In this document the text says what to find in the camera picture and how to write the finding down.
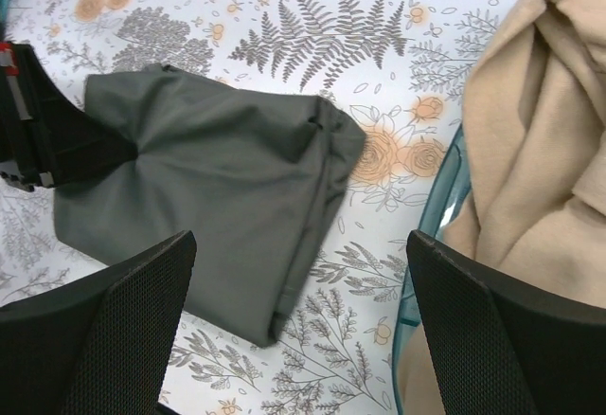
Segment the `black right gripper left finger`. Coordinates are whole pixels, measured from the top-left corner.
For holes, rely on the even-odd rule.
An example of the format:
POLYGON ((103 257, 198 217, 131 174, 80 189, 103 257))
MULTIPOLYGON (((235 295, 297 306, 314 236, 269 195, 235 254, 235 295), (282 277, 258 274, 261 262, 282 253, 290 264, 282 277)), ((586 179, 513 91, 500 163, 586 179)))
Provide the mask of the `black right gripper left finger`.
POLYGON ((169 414, 159 397, 196 249, 182 231, 2 307, 2 413, 169 414))

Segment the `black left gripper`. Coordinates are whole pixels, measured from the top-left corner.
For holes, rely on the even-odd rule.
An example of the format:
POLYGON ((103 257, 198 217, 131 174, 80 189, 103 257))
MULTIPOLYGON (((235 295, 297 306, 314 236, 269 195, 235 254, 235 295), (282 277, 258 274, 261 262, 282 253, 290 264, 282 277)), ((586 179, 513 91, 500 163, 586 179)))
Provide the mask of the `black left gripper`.
POLYGON ((136 157, 131 141, 67 99, 31 45, 1 43, 1 178, 9 186, 52 189, 136 157))

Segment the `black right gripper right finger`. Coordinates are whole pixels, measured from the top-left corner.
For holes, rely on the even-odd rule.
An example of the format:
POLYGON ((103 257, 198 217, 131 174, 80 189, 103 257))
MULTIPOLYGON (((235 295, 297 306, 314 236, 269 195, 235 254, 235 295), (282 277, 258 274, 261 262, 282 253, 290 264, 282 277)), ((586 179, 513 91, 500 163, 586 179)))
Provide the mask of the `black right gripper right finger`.
POLYGON ((419 230, 406 252, 446 413, 604 413, 604 309, 517 280, 419 230))

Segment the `grey t shirt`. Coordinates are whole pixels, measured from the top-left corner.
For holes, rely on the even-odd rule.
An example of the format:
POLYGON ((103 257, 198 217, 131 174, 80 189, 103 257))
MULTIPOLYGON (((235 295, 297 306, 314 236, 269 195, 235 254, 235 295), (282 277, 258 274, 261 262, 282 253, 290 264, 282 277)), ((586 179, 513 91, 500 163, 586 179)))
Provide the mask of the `grey t shirt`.
POLYGON ((93 75, 85 113, 137 158, 57 188, 57 239, 105 264, 189 230, 185 308, 275 344, 347 191, 365 132, 317 96, 249 91, 161 65, 93 75))

